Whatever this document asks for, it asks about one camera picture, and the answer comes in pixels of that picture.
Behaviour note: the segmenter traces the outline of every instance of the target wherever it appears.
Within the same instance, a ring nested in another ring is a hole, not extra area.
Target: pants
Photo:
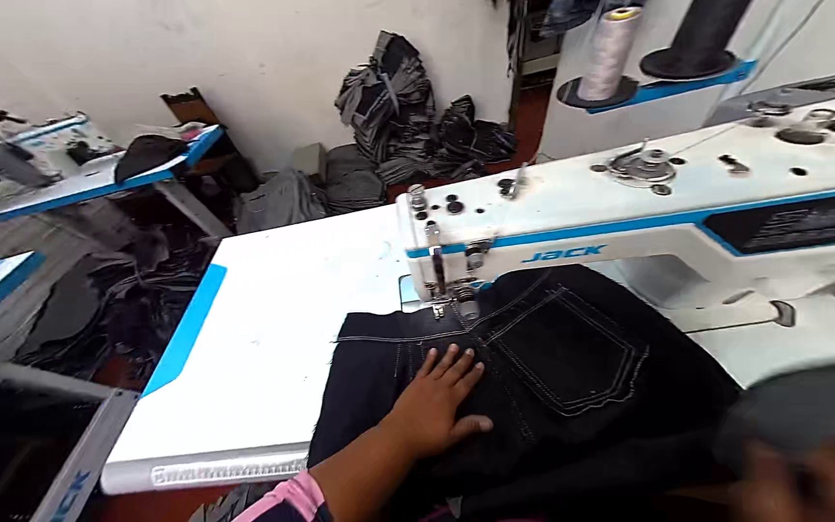
[[[510,272],[478,300],[474,322],[457,303],[441,320],[429,309],[347,316],[309,465],[378,423],[428,349],[457,343],[486,365],[458,416],[488,415],[494,429],[420,463],[403,497],[503,516],[710,476],[713,432],[738,388],[652,307],[582,266]]]

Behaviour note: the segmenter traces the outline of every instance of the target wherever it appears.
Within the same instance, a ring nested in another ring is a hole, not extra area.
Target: industrial sewing machine
[[[26,125],[27,120],[0,111],[0,125]],[[84,113],[7,136],[0,129],[0,174],[17,183],[41,187],[83,174],[84,165],[122,150],[92,125]]]
[[[417,294],[474,319],[475,291],[507,271],[588,263],[686,332],[791,326],[788,302],[835,282],[828,86],[747,95],[738,121],[639,146],[411,187],[396,203]]]

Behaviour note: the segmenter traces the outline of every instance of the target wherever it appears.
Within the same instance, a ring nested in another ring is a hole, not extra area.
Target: spool holder
[[[617,86],[617,91],[610,98],[606,100],[582,100],[578,95],[579,84],[581,83],[581,76],[566,82],[556,92],[556,98],[562,103],[578,109],[603,109],[631,101],[636,96],[636,91],[639,87],[637,80],[634,80],[630,76],[622,76],[620,78],[620,84]]]

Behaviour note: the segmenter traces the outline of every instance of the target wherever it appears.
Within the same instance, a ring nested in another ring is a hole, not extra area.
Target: black thread spool
[[[723,73],[736,56],[726,50],[752,0],[694,0],[672,46],[643,57],[640,70],[664,80],[692,80]]]

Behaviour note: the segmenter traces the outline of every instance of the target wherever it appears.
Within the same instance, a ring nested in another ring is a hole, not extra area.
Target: contrast stitching
[[[636,363],[636,368],[635,368],[635,370],[633,370],[633,376],[630,378],[630,392],[627,393],[626,397],[623,397],[623,398],[608,398],[607,400],[605,400],[601,404],[598,404],[597,406],[589,405],[589,406],[586,406],[581,411],[578,411],[578,412],[575,412],[575,413],[569,413],[569,414],[563,413],[563,415],[565,415],[566,417],[575,417],[575,416],[581,415],[582,413],[585,413],[588,409],[603,408],[605,406],[605,404],[607,404],[608,402],[626,402],[627,399],[629,399],[630,397],[633,397],[633,384],[636,382],[636,377],[640,374],[640,368],[643,366],[643,361],[645,361],[648,356],[649,356],[649,346],[646,347],[646,350],[643,352],[643,357],[640,358],[640,361]]]
[[[401,358],[402,358],[402,344],[398,343],[398,345],[395,346],[395,375],[394,375],[394,377],[396,379],[398,378],[398,363],[401,361]]]
[[[616,395],[618,392],[620,392],[620,388],[623,386],[623,379],[625,378],[625,375],[629,372],[630,365],[633,362],[633,352],[628,352],[624,350],[623,358],[621,359],[620,364],[617,367],[617,374],[614,375],[614,379],[611,381],[610,387],[607,390],[591,397],[577,398],[574,400],[563,400],[562,397],[560,397],[556,394],[556,392],[551,390],[547,386],[547,384],[543,382],[543,380],[541,380],[536,374],[533,374],[530,370],[530,367],[527,366],[527,364],[524,363],[523,360],[518,358],[517,355],[514,354],[514,352],[510,348],[507,347],[507,344],[505,344],[504,341],[502,341],[501,339],[497,339],[495,340],[495,342],[502,347],[502,349],[504,350],[504,354],[507,355],[509,359],[515,362],[518,366],[520,366],[520,370],[522,372],[524,372],[532,380],[535,381],[532,384],[536,386],[537,389],[547,394],[550,400],[555,402],[557,406],[560,406],[563,409],[574,409],[574,407],[584,406],[586,404],[591,404],[599,400],[603,400],[605,397]]]
[[[502,335],[506,334],[508,330],[510,330],[511,328],[513,328],[513,327],[514,327],[514,325],[516,325],[517,323],[521,322],[521,321],[522,321],[525,317],[527,317],[528,315],[530,315],[530,314],[532,314],[532,313],[536,312],[537,310],[539,310],[539,309],[540,309],[543,305],[545,305],[546,303],[549,303],[549,302],[550,302],[550,301],[552,301],[553,299],[556,299],[559,295],[560,295],[560,294],[559,294],[559,292],[558,292],[558,291],[554,291],[554,292],[550,293],[550,294],[547,296],[547,298],[546,298],[546,299],[544,299],[543,301],[540,301],[539,303],[534,304],[534,305],[533,305],[533,306],[531,306],[530,308],[527,308],[524,312],[522,312],[522,313],[518,314],[518,316],[517,316],[516,318],[512,319],[510,323],[508,323],[506,326],[502,327],[502,329],[501,329],[501,330],[499,330],[499,331],[497,331],[497,332],[493,333],[491,336],[489,336],[489,338],[488,338],[488,342],[489,342],[489,343],[491,343],[493,340],[495,340],[495,339],[497,339],[498,337],[500,337],[500,336],[502,336]]]
[[[563,299],[561,295],[559,296],[559,298],[560,298],[560,303],[565,305],[566,309],[568,309],[570,312],[572,312],[573,314],[578,316],[579,319],[584,320],[585,322],[587,322],[588,324],[591,324],[595,328],[598,328],[602,333],[604,333],[606,336],[608,336],[611,341],[613,341],[614,343],[617,343],[617,345],[619,347],[624,348],[624,349],[627,349],[627,348],[630,348],[632,350],[635,349],[633,347],[633,345],[628,343],[625,339],[621,339],[620,335],[612,332],[611,330],[608,330],[603,324],[601,324],[600,322],[597,322],[595,319],[592,319],[592,318],[589,318],[588,316],[586,316],[586,314],[583,311],[581,311],[577,307],[575,307],[574,304],[572,304],[569,301],[566,301],[565,299]]]
[[[583,298],[582,298],[582,297],[581,297],[578,293],[576,293],[576,292],[574,292],[574,291],[572,291],[572,290],[569,290],[568,288],[566,288],[566,287],[565,287],[565,286],[563,286],[563,285],[560,285],[560,288],[561,288],[562,290],[565,290],[565,291],[566,291],[569,295],[571,295],[572,297],[575,297],[575,299],[576,299],[576,300],[578,300],[578,302],[579,302],[579,303],[582,303],[583,305],[588,306],[588,307],[589,307],[589,308],[591,308],[591,309],[592,309],[595,313],[597,313],[597,315],[600,315],[602,318],[607,319],[607,320],[608,320],[608,322],[613,323],[613,325],[614,325],[614,326],[616,326],[616,327],[620,328],[621,330],[623,330],[623,327],[621,327],[621,326],[620,326],[620,324],[618,324],[616,320],[614,320],[614,319],[612,319],[612,318],[608,317],[608,315],[607,315],[607,314],[605,314],[605,313],[603,313],[601,310],[599,310],[599,309],[595,308],[595,306],[594,306],[593,304],[591,304],[591,303],[589,303],[588,301],[586,301],[585,299],[583,299]]]
[[[472,324],[472,326],[470,327],[470,330],[472,328],[475,328],[476,326],[479,326],[479,324],[481,324],[484,320],[489,320],[490,318],[500,314],[501,312],[507,310],[508,308],[511,308],[512,306],[514,306],[517,303],[519,303],[520,301],[522,301],[525,297],[530,295],[532,291],[534,291],[538,286],[540,286],[540,283],[542,283],[544,281],[544,279],[546,279],[549,276],[549,274],[552,273],[552,272],[553,272],[553,268],[550,268],[550,269],[546,270],[544,272],[544,274],[542,276],[540,276],[540,279],[537,279],[536,282],[530,286],[530,288],[528,288],[527,290],[524,290],[520,295],[515,297],[514,300],[511,301],[510,303],[505,304],[504,306],[498,308],[496,311],[494,311],[494,312],[488,314],[487,316],[475,321]]]
[[[547,276],[549,276],[551,271],[552,271],[552,268],[547,270],[546,273],[544,273],[542,276],[540,276],[540,279],[538,279],[530,288],[528,288],[527,290],[522,292],[520,295],[515,297],[513,301],[511,301],[508,304],[505,304],[504,306],[501,306],[496,311],[494,311],[494,312],[488,314],[487,316],[475,321],[474,323],[472,323],[471,326],[469,326],[466,322],[464,322],[463,320],[460,319],[459,323],[463,326],[463,328],[465,330],[462,330],[462,331],[459,331],[459,332],[435,333],[433,335],[425,335],[424,337],[402,337],[402,338],[399,338],[399,337],[376,337],[376,336],[373,336],[373,335],[347,335],[347,336],[343,336],[343,337],[338,337],[337,342],[339,343],[339,342],[342,342],[342,341],[377,341],[377,342],[381,342],[381,343],[397,343],[397,342],[400,342],[400,341],[429,341],[429,340],[432,340],[432,339],[441,339],[441,338],[450,337],[450,336],[453,336],[453,335],[465,335],[465,334],[468,334],[469,332],[471,332],[476,326],[479,326],[480,324],[482,324],[483,321],[489,320],[492,317],[504,312],[508,308],[511,308],[512,306],[516,305],[521,300],[523,300],[525,297],[530,295],[530,293],[532,291],[534,291],[540,285],[540,283],[542,283],[544,281],[544,279],[547,278]]]
[[[458,318],[459,323],[461,325],[463,325],[463,328],[466,328],[466,326],[467,326],[466,322],[463,319],[462,314],[459,313],[460,312],[459,303],[456,303],[454,308],[456,309],[457,318]],[[494,377],[494,379],[501,386],[501,393],[503,393],[507,397],[507,400],[511,405],[511,413],[513,413],[513,415],[514,415],[514,422],[516,423],[516,425],[518,426],[518,429],[520,430],[520,435],[523,436],[524,439],[526,439],[526,440],[533,440],[534,439],[533,432],[531,431],[530,427],[527,425],[527,421],[524,420],[523,415],[520,413],[520,407],[518,406],[518,402],[517,402],[516,398],[514,398],[514,394],[512,394],[511,390],[509,390],[507,388],[507,385],[504,384],[504,379],[502,379],[501,376],[498,374],[498,370],[495,367],[495,364],[493,363],[492,358],[489,356],[489,354],[487,352],[487,350],[491,350],[491,348],[488,345],[486,345],[484,341],[481,340],[481,337],[479,337],[475,333],[469,333],[469,329],[467,329],[467,335],[471,339],[473,339],[476,343],[478,343],[477,348],[485,348],[485,350],[481,350],[481,349],[477,350],[478,353],[479,353],[479,356],[482,357],[483,359],[485,359],[486,366],[488,367],[489,371],[492,373],[492,376]]]
[[[424,337],[373,337],[371,335],[349,335],[346,337],[338,337],[337,342],[343,341],[378,341],[380,343],[416,343],[420,341],[431,341],[433,339],[444,339],[454,335],[463,335],[466,331],[435,333],[434,335],[426,335]]]

